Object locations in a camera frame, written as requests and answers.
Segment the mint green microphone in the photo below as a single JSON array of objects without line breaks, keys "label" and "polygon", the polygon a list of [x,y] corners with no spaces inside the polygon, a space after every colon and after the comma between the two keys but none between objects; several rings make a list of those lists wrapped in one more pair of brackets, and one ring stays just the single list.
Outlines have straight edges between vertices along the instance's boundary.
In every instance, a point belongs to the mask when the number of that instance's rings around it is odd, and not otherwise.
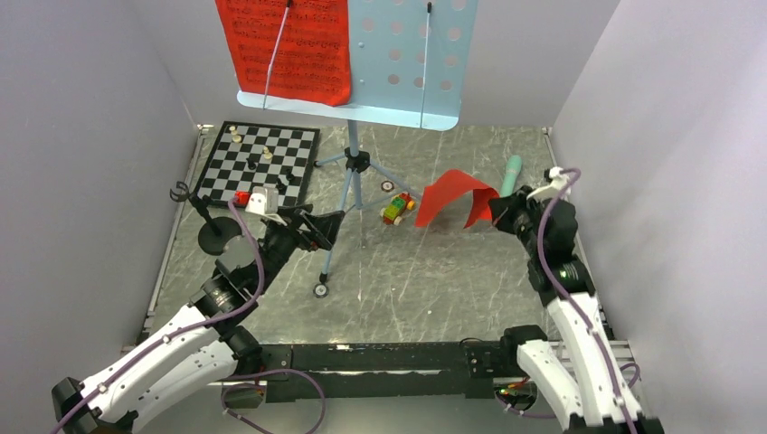
[{"label": "mint green microphone", "polygon": [[508,197],[515,191],[516,180],[522,171],[522,166],[523,160],[521,156],[512,155],[509,157],[503,181],[499,189],[499,195],[501,197]]}]

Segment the red sheet music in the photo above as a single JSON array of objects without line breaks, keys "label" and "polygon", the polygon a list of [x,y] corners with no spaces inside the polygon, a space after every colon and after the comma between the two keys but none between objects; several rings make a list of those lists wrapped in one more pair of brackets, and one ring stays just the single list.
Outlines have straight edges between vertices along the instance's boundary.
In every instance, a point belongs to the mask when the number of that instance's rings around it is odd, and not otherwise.
[{"label": "red sheet music", "polygon": [[330,107],[348,103],[347,1],[217,1],[240,90]]},{"label": "red sheet music", "polygon": [[450,169],[424,189],[414,225],[419,228],[428,226],[447,205],[467,193],[472,193],[472,204],[464,228],[479,220],[489,221],[492,218],[489,201],[499,198],[499,192],[472,175]]}]

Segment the black microphone stand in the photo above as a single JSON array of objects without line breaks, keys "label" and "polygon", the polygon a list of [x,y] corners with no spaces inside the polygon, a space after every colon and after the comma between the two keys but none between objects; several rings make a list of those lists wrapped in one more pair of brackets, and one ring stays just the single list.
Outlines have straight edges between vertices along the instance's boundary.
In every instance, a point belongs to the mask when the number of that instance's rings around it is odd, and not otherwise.
[{"label": "black microphone stand", "polygon": [[185,182],[177,181],[175,187],[169,190],[169,197],[176,203],[189,202],[204,219],[197,242],[206,254],[222,255],[229,241],[242,235],[241,226],[237,221],[225,216],[214,218],[209,211],[212,200],[207,195],[199,196],[193,193]]}]

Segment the light blue music stand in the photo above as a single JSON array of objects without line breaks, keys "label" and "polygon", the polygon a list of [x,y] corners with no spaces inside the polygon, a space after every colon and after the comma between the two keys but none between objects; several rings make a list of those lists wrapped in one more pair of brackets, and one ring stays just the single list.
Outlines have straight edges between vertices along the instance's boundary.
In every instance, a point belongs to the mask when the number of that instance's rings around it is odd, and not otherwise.
[{"label": "light blue music stand", "polygon": [[459,121],[476,1],[352,1],[348,104],[239,91],[245,107],[344,119],[357,156],[359,122],[447,131]]}]

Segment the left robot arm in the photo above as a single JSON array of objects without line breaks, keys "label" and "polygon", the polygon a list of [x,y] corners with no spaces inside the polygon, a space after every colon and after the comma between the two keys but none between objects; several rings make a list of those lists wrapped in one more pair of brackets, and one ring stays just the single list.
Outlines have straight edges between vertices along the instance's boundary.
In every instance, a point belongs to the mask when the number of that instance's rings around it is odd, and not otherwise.
[{"label": "left robot arm", "polygon": [[262,348],[242,321],[295,250],[333,248],[346,214],[314,215],[309,204],[281,207],[262,219],[265,233],[257,240],[230,210],[226,221],[235,230],[190,301],[109,367],[53,387],[53,432],[137,433],[209,383],[246,380],[262,369]]}]

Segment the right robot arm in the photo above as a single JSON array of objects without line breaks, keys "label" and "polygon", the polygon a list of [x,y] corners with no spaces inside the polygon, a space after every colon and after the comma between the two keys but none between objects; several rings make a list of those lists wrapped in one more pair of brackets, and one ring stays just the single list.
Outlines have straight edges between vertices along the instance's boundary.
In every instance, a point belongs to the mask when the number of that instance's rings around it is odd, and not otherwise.
[{"label": "right robot arm", "polygon": [[554,354],[537,325],[505,330],[498,353],[501,368],[533,381],[564,433],[661,433],[631,391],[601,321],[591,276],[574,252],[575,207],[536,200],[524,189],[488,203],[494,226],[525,248],[528,279],[554,320],[570,363]]}]

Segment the black chess piece front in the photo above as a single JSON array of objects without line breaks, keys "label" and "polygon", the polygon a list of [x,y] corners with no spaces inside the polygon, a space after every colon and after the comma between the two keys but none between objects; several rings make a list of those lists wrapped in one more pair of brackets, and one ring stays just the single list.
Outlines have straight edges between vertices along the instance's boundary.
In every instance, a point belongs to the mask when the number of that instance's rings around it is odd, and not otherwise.
[{"label": "black chess piece front", "polygon": [[287,191],[287,186],[280,179],[277,179],[275,187],[279,194],[284,194]]}]

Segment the blue white poker chip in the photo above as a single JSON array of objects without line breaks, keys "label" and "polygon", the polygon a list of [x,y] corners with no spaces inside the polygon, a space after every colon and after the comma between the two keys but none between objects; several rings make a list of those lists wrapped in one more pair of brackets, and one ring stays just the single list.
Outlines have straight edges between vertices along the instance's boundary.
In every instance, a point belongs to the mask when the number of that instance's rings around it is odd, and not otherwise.
[{"label": "blue white poker chip", "polygon": [[313,288],[313,294],[317,298],[324,298],[328,295],[328,293],[329,293],[329,288],[326,284],[318,283]]}]

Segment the colourful toy brick car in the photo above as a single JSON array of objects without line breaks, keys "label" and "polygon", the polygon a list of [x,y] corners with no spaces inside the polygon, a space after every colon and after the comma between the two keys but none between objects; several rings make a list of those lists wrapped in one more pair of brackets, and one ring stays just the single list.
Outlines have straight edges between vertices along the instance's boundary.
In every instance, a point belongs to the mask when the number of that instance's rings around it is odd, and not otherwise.
[{"label": "colourful toy brick car", "polygon": [[399,193],[380,211],[380,217],[387,225],[399,225],[403,214],[412,211],[415,206],[416,201],[409,193]]}]

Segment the black white chessboard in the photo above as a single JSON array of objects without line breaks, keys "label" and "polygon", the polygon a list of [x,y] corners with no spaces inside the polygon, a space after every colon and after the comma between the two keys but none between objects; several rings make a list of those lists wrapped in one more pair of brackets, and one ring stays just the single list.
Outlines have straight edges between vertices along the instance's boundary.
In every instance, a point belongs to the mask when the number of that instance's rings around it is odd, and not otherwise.
[{"label": "black white chessboard", "polygon": [[[237,126],[241,143],[231,141],[230,126]],[[279,206],[296,206],[305,200],[308,183],[317,157],[320,130],[308,127],[283,127],[265,124],[226,121],[207,157],[194,192],[207,195],[212,206],[224,207],[237,191],[249,192],[254,186],[275,187],[277,179],[287,191],[279,194]],[[262,148],[268,146],[273,157],[262,158]],[[246,159],[258,159],[250,170]],[[292,169],[295,179],[289,184],[283,174]]]}]

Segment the cream chess piece back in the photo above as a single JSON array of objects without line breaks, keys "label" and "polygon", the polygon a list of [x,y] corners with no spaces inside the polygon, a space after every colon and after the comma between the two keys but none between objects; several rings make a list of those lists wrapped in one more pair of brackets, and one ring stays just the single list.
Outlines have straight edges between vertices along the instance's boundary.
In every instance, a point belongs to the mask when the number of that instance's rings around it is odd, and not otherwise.
[{"label": "cream chess piece back", "polygon": [[231,141],[233,143],[241,143],[242,136],[240,135],[239,128],[237,126],[230,126],[229,131],[231,134]]}]

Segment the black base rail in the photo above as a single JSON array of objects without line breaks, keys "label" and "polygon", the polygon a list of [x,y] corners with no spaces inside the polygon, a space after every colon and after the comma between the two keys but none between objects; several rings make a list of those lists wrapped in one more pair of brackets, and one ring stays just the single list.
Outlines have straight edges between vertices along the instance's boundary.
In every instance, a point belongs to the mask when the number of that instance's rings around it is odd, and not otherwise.
[{"label": "black base rail", "polygon": [[317,397],[388,398],[457,395],[535,403],[535,383],[497,341],[378,344],[264,344],[238,360],[230,383],[253,384],[227,402],[237,408]]}]

